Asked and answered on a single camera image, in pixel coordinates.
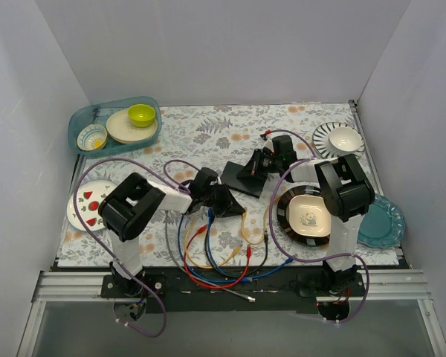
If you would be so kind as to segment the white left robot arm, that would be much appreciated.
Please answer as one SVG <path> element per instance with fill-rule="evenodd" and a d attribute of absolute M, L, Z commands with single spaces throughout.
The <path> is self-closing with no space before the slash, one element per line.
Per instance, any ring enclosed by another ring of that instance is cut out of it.
<path fill-rule="evenodd" d="M 104 198 L 98 213 L 110 232 L 112 268 L 120 276 L 117 287 L 125 296 L 133 298 L 142 292 L 138 238 L 155 213 L 187 214 L 202 207 L 209 208 L 215 217 L 241 216 L 245 212 L 218 174 L 206 167 L 183 187 L 168 187 L 132 173 Z"/>

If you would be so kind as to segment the black network switch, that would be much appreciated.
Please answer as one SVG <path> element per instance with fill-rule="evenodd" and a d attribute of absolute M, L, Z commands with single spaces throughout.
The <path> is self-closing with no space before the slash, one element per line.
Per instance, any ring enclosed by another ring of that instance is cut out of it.
<path fill-rule="evenodd" d="M 221 181 L 226 184 L 230 189 L 235 190 L 239 193 L 244 193 L 248 196 L 254 198 L 259 198 L 262 194 L 263 188 L 265 186 L 267 178 L 237 178 L 237 173 L 244 166 L 240 164 L 233 163 L 231 161 L 227 162 L 223 173 L 221 175 Z"/>

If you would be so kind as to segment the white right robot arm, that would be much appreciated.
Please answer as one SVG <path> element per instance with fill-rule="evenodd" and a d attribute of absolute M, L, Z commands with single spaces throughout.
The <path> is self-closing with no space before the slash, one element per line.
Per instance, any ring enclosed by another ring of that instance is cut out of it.
<path fill-rule="evenodd" d="M 347 154 L 331 160 L 299 159 L 289 135 L 269 138 L 255 149 L 248 163 L 236 170 L 239 191 L 258 197 L 269 173 L 283 181 L 315 182 L 331 214 L 331 233 L 326 256 L 321 258 L 321 288 L 329 295 L 341 294 L 357 275 L 355 254 L 363 216 L 375 201 L 375 191 L 357 157 Z"/>

